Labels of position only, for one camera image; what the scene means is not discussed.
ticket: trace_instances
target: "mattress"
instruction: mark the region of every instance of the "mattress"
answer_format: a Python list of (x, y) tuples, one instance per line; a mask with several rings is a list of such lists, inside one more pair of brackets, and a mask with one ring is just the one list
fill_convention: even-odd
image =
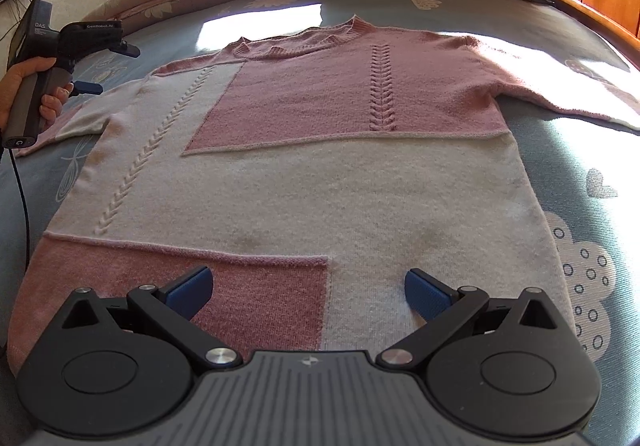
[[(236, 0), (141, 29), (127, 37), (140, 47), (140, 58), (101, 52), (80, 62), (74, 77), (111, 89), (241, 36), (290, 34), (337, 25), (353, 15), (376, 26), (497, 38), (544, 52), (605, 83), (624, 88), (640, 82), (638, 71), (602, 38), (551, 6), (524, 0)], [(85, 101), (100, 97), (79, 96), (66, 108)], [(634, 241), (640, 217), (634, 156), (640, 139), (604, 121), (560, 116), (514, 98), (503, 96), (498, 103), (557, 239), (578, 339), (602, 376), (602, 398), (588, 437), (599, 445), (628, 444), (640, 434), (640, 251)], [(97, 139), (66, 140), (19, 160), (33, 247)], [(0, 220), (2, 233), (11, 235), (0, 242), (4, 342), (24, 269), (24, 216), (8, 159), (0, 164), (0, 192), (15, 200), (4, 203)]]

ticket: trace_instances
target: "silver screw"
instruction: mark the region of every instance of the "silver screw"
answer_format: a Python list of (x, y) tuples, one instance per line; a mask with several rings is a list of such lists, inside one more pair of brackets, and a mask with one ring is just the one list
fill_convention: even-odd
[(408, 350), (389, 349), (382, 352), (382, 360), (387, 365), (408, 365), (414, 357)]
[(209, 363), (213, 363), (214, 365), (228, 365), (229, 363), (233, 363), (238, 355), (231, 349), (218, 347), (209, 350), (204, 357)]

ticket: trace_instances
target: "braided knit detail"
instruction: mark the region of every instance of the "braided knit detail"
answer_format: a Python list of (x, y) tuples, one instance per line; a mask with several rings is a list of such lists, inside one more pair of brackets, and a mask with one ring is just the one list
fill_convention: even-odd
[(388, 44), (371, 47), (369, 130), (390, 132), (396, 129), (391, 79), (391, 48)]
[(195, 81), (191, 84), (191, 86), (187, 89), (184, 95), (181, 97), (180, 101), (178, 101), (174, 108), (169, 112), (169, 114), (164, 118), (164, 121), (156, 128), (151, 138), (146, 142), (146, 145), (142, 147), (142, 150), (138, 153), (132, 165), (127, 171), (122, 183), (118, 186), (118, 189), (113, 194), (113, 198), (107, 208), (103, 211), (100, 219), (98, 220), (97, 226), (94, 228), (95, 235), (103, 235), (107, 232), (107, 228), (109, 224), (113, 222), (116, 214), (122, 203), (124, 202), (124, 198), (127, 196), (133, 183), (136, 180), (136, 177), (140, 174), (146, 162), (151, 158), (153, 152), (160, 145), (162, 138), (166, 135), (171, 128), (171, 125), (174, 124), (175, 120), (178, 119), (180, 113), (185, 109), (189, 101), (192, 97), (200, 90), (200, 87), (207, 79), (213, 67), (205, 68), (195, 79)]

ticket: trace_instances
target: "hand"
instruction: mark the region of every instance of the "hand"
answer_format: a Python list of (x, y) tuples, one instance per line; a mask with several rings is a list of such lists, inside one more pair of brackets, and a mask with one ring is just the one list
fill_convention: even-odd
[[(20, 88), (22, 80), (36, 72), (42, 72), (53, 67), (55, 58), (35, 57), (13, 65), (0, 80), (0, 131), (6, 128), (11, 106)], [(72, 83), (64, 88), (58, 88), (53, 96), (44, 95), (40, 105), (40, 115), (45, 119), (45, 129), (49, 128), (57, 116), (62, 112), (62, 105), (69, 99), (69, 94), (74, 89)]]

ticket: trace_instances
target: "knit sweater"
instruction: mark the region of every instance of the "knit sweater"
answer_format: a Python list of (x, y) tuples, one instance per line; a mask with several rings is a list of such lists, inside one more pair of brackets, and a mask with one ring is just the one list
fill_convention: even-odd
[(571, 322), (495, 97), (633, 128), (638, 100), (507, 45), (354, 18), (241, 39), (81, 108), (38, 144), (104, 130), (20, 289), (12, 368), (73, 288), (122, 296), (194, 264), (214, 271), (196, 323), (245, 355), (379, 352), (420, 324), (411, 267), (492, 296), (539, 286)]

